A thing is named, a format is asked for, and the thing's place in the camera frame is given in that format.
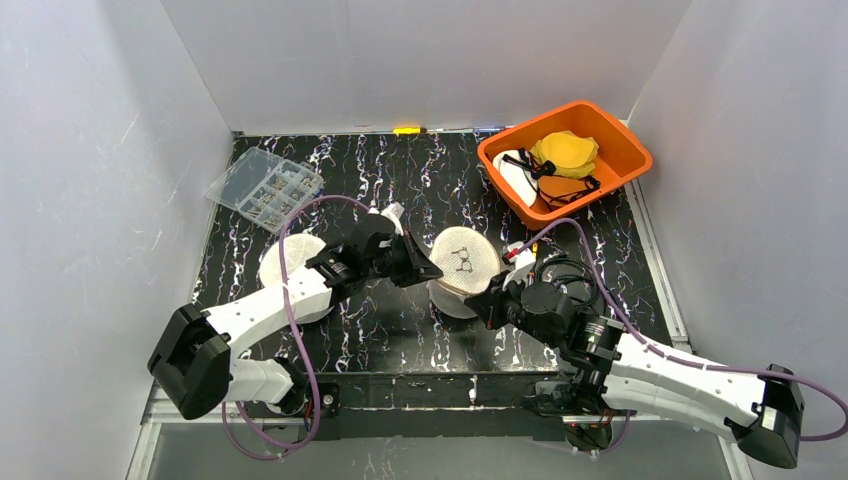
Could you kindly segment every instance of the white wall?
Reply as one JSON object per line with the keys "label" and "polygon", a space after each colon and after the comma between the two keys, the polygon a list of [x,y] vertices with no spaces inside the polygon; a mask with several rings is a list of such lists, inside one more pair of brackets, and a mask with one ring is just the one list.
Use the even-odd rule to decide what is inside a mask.
{"label": "white wall", "polygon": [[229,132],[155,1],[0,4],[0,105],[2,477],[123,478]]}
{"label": "white wall", "polygon": [[232,130],[626,117],[689,0],[163,0]]}
{"label": "white wall", "polygon": [[[782,364],[848,397],[848,3],[696,1],[630,127],[654,155],[643,190],[695,348]],[[804,433],[842,414],[804,390]],[[848,478],[848,440],[800,468]]]}

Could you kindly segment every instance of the yellow cloth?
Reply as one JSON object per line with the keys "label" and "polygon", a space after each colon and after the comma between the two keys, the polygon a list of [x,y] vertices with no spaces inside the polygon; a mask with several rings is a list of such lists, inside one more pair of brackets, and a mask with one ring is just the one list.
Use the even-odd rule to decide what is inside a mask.
{"label": "yellow cloth", "polygon": [[580,138],[571,131],[552,133],[536,142],[530,149],[536,161],[556,165],[554,175],[584,178],[595,172],[598,143],[594,138]]}

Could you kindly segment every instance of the orange bin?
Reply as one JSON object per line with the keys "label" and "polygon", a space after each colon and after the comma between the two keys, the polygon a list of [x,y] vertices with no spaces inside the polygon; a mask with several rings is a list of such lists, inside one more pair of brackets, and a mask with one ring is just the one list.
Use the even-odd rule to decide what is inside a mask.
{"label": "orange bin", "polygon": [[[579,137],[594,137],[598,142],[593,176],[601,183],[601,188],[562,207],[549,207],[541,198],[528,207],[495,169],[492,159],[504,150],[530,150],[546,135],[563,130],[571,130]],[[477,147],[477,155],[486,168],[489,181],[530,230],[539,230],[585,207],[647,172],[653,164],[651,154],[624,124],[585,100],[569,103],[487,138]]]}

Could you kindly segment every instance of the transparent compartment box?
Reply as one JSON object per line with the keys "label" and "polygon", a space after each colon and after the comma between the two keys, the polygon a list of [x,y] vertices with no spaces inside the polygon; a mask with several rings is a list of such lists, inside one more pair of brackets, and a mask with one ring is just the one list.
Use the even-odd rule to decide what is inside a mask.
{"label": "transparent compartment box", "polygon": [[206,196],[279,234],[292,213],[323,189],[324,179],[308,166],[251,147],[212,183]]}

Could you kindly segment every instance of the glasses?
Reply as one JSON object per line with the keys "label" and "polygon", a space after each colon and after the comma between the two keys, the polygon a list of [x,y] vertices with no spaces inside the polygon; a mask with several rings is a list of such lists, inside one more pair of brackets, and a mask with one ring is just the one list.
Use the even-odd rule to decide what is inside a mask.
{"label": "glasses", "polygon": [[467,247],[462,247],[459,250],[457,250],[455,252],[451,252],[451,253],[458,256],[459,260],[461,262],[459,264],[459,268],[456,269],[457,272],[469,272],[469,273],[471,273],[471,272],[474,271],[474,266],[471,265],[471,260],[469,260],[470,254],[468,253]]}

